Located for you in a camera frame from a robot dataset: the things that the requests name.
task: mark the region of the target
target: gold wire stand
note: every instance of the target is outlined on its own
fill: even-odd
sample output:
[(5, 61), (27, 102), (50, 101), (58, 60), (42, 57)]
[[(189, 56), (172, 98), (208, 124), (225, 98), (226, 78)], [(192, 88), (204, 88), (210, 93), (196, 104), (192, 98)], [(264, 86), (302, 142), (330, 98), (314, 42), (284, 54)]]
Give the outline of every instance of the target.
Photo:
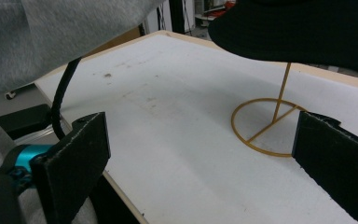
[[(279, 153), (279, 152), (272, 152), (272, 151), (269, 151), (269, 150), (265, 150), (263, 148), (260, 148), (260, 147), (257, 147), (255, 146), (254, 144), (252, 144), (252, 141), (254, 141), (258, 136), (260, 136), (262, 133), (266, 132), (269, 128), (271, 128), (272, 126), (274, 126), (276, 123), (278, 123), (279, 121), (281, 121), (284, 117), (288, 116), (290, 113), (292, 113), (293, 111), (295, 111), (296, 109), (297, 110), (303, 110), (303, 111), (307, 111), (305, 108), (303, 108), (302, 106), (300, 105), (296, 105), (292, 102), (288, 102), (288, 101), (285, 101), (282, 99), (282, 96), (283, 96), (283, 92), (284, 92), (284, 87), (286, 85), (286, 81), (287, 81), (287, 78), (289, 76), (289, 71), (290, 71), (290, 65), (291, 63), (288, 63), (286, 65), (286, 70), (284, 72), (284, 78), (283, 78), (283, 82), (282, 82), (282, 85), (281, 85), (281, 91), (279, 93), (279, 98), (278, 99), (274, 99), (274, 98), (260, 98), (260, 99), (254, 99), (254, 100), (251, 100), (251, 101), (248, 101), (248, 102), (245, 102), (241, 105), (239, 105), (235, 110), (234, 112), (232, 113), (232, 116), (231, 116), (231, 127), (234, 131), (234, 133), (237, 135), (238, 138), (240, 138), (240, 140), (248, 147), (258, 151), (258, 152), (261, 152), (261, 153), (264, 153), (264, 154), (267, 154), (267, 155), (270, 155), (270, 156), (275, 156), (275, 157), (291, 157), (292, 154), (290, 153)], [(264, 127), (262, 130), (260, 130), (258, 133), (256, 133), (254, 136), (252, 136), (251, 138), (249, 139), (244, 139), (240, 133), (237, 131), (237, 128), (235, 126), (235, 117), (237, 115), (237, 113), (245, 106), (249, 105), (249, 104), (252, 104), (252, 103), (257, 103), (257, 102), (276, 102), (276, 106), (275, 106), (275, 112), (274, 112), (274, 117), (272, 118), (272, 122), (267, 125), (266, 127)], [(284, 105), (290, 105), (292, 108), (289, 109), (286, 113), (284, 113), (283, 115), (281, 115), (280, 117), (278, 117), (278, 112), (279, 112), (279, 108), (280, 108), (280, 105), (281, 104), (284, 104)]]

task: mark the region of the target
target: circular wire base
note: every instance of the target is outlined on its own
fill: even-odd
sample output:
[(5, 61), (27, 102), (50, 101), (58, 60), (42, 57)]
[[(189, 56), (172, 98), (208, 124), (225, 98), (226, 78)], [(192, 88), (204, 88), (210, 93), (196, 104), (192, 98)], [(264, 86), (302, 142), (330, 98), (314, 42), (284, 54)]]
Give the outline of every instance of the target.
[[(281, 104), (284, 104), (284, 105), (290, 105), (292, 107), (292, 109), (290, 109), (288, 112), (286, 112), (285, 114), (283, 114), (282, 116), (280, 116), (279, 118), (273, 120), (270, 125), (268, 125), (267, 127), (265, 127), (263, 130), (261, 130), (259, 133), (257, 133), (256, 135), (254, 135), (253, 137), (251, 137), (250, 139), (246, 140), (244, 139), (240, 133), (237, 131), (237, 128), (235, 126), (235, 117), (237, 115), (237, 113), (245, 106), (249, 105), (249, 104), (252, 104), (252, 103), (257, 103), (257, 102), (275, 102), (275, 103), (278, 103), (280, 102)], [(276, 124), (277, 122), (279, 122), (281, 119), (283, 119), (284, 117), (286, 117), (287, 115), (289, 115), (291, 112), (293, 112), (294, 110), (303, 110), (303, 111), (307, 111), (305, 108), (303, 108), (302, 106), (300, 105), (296, 105), (292, 102), (289, 102), (289, 101), (284, 101), (284, 100), (278, 100), (278, 99), (274, 99), (274, 98), (260, 98), (260, 99), (254, 99), (254, 100), (251, 100), (251, 101), (248, 101), (248, 102), (245, 102), (241, 105), (239, 105), (235, 110), (234, 112), (232, 113), (232, 116), (231, 116), (231, 127), (234, 131), (234, 133), (237, 135), (237, 137), (248, 147), (258, 151), (258, 152), (261, 152), (261, 153), (264, 153), (264, 154), (267, 154), (267, 155), (270, 155), (270, 156), (275, 156), (275, 157), (291, 157), (292, 154), (290, 153), (278, 153), (278, 152), (272, 152), (272, 151), (269, 151), (269, 150), (265, 150), (263, 148), (260, 148), (260, 147), (257, 147), (255, 145), (253, 145), (251, 142), (253, 140), (255, 140), (257, 138), (257, 136), (259, 136), (260, 134), (262, 134), (264, 131), (266, 131), (267, 129), (269, 129), (270, 127), (272, 127), (274, 124)]]

